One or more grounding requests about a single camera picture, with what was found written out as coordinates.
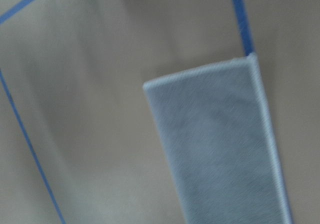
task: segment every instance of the white surface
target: white surface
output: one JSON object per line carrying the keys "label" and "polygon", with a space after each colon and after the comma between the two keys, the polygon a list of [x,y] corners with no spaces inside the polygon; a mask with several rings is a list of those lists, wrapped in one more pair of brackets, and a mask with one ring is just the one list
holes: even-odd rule
{"label": "white surface", "polygon": [[[320,0],[245,0],[296,224],[320,223]],[[231,0],[36,0],[1,69],[68,224],[184,223],[142,84],[242,56]],[[0,222],[57,224],[0,89]]]}

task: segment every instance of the microfiber cloth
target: microfiber cloth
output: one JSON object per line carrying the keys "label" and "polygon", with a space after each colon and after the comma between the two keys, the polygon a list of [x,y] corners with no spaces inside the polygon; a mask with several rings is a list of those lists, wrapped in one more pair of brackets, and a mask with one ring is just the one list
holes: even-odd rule
{"label": "microfiber cloth", "polygon": [[255,53],[143,85],[188,224],[291,224]]}

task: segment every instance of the towel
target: towel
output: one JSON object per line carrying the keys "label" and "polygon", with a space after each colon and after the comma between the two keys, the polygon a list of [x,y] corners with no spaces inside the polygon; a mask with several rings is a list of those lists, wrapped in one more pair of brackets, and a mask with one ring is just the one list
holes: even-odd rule
{"label": "towel", "polygon": [[143,85],[188,224],[290,224],[255,53]]}

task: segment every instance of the blue tape strip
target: blue tape strip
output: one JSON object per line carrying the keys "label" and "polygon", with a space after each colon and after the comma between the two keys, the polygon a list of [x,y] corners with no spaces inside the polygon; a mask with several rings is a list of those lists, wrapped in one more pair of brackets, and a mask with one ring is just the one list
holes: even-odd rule
{"label": "blue tape strip", "polygon": [[18,4],[7,10],[0,16],[0,25],[33,1],[34,0],[21,0]]}
{"label": "blue tape strip", "polygon": [[[8,20],[10,17],[12,17],[14,14],[16,14],[17,12],[19,12],[21,9],[23,9],[24,7],[26,7],[27,5],[29,5],[29,4],[30,4],[31,2],[33,2],[33,1],[34,1],[34,0],[21,0],[18,4],[16,4],[14,7],[12,7],[11,9],[9,9],[8,11],[6,11],[4,14],[2,14],[2,15],[0,16],[0,25],[1,25],[2,23],[4,23],[6,20]],[[55,198],[55,196],[54,196],[54,193],[53,193],[53,191],[52,191],[52,189],[51,189],[51,187],[50,187],[50,185],[49,185],[49,182],[48,182],[48,180],[47,180],[47,177],[46,177],[46,175],[45,175],[45,172],[44,172],[44,170],[43,170],[42,167],[41,167],[41,164],[40,164],[40,162],[39,162],[39,159],[38,159],[38,157],[37,157],[37,154],[36,154],[36,152],[35,152],[35,150],[34,150],[34,147],[33,147],[32,143],[31,143],[31,141],[30,141],[30,138],[29,138],[29,135],[28,135],[28,133],[27,133],[27,130],[26,130],[26,128],[25,128],[25,126],[24,126],[24,124],[23,124],[23,122],[22,122],[22,120],[21,120],[21,117],[20,117],[19,112],[18,112],[18,110],[17,110],[17,108],[16,108],[16,105],[15,105],[15,103],[14,103],[14,100],[13,100],[13,98],[12,98],[12,96],[11,96],[11,93],[10,93],[10,91],[9,91],[9,89],[8,89],[7,83],[6,83],[6,81],[5,81],[5,78],[4,78],[1,70],[0,70],[0,80],[1,80],[1,83],[2,83],[2,86],[3,86],[3,89],[4,89],[5,93],[6,93],[6,96],[8,97],[8,100],[9,100],[9,102],[10,102],[10,104],[11,104],[11,107],[12,107],[12,110],[13,110],[13,112],[14,112],[14,115],[15,115],[18,123],[19,123],[19,126],[20,126],[20,128],[21,128],[21,131],[22,131],[23,136],[24,136],[24,138],[25,138],[25,141],[26,141],[26,143],[27,143],[27,145],[28,145],[28,147],[29,147],[29,149],[30,149],[30,152],[31,152],[32,157],[33,157],[33,159],[34,159],[34,161],[35,161],[35,164],[36,164],[36,166],[37,166],[37,168],[38,168],[38,170],[39,170],[39,172],[40,172],[40,175],[41,175],[41,177],[42,177],[42,180],[43,180],[43,182],[44,182],[44,185],[45,185],[45,187],[46,187],[46,189],[47,189],[47,191],[48,191],[48,193],[49,193],[49,195],[50,195],[50,197],[51,197],[51,200],[52,200],[52,203],[53,203],[53,205],[54,205],[54,208],[55,208],[55,210],[56,210],[56,212],[57,212],[57,214],[58,214],[58,216],[59,216],[59,218],[60,218],[61,223],[62,223],[62,224],[66,224],[65,219],[64,219],[64,217],[63,217],[63,215],[62,215],[62,212],[61,212],[61,210],[60,210],[60,208],[59,208],[59,205],[58,205],[58,203],[57,203],[57,201],[56,201],[56,198]]]}
{"label": "blue tape strip", "polygon": [[254,43],[251,37],[251,31],[249,21],[247,18],[247,12],[243,0],[232,0],[236,19],[238,21],[238,27],[242,39],[242,45],[244,53],[248,56],[250,53],[255,51]]}

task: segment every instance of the folded towel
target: folded towel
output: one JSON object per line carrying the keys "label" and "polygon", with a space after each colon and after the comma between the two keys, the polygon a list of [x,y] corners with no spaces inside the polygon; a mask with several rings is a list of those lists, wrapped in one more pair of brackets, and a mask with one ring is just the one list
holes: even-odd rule
{"label": "folded towel", "polygon": [[188,224],[289,224],[257,57],[143,85]]}

